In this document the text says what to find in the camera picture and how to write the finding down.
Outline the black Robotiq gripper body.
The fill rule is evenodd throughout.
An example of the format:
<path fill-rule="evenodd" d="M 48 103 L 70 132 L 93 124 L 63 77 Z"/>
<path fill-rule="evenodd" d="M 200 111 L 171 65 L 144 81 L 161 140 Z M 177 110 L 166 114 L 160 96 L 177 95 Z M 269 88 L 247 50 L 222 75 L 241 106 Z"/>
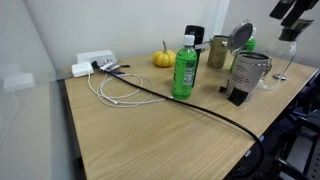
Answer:
<path fill-rule="evenodd" d="M 313 9 L 318 2 L 319 0 L 279 0 L 269 16 L 281 20 L 281 25 L 287 28 L 298 24 L 311 24 L 314 20 L 304 19 L 302 15 Z"/>

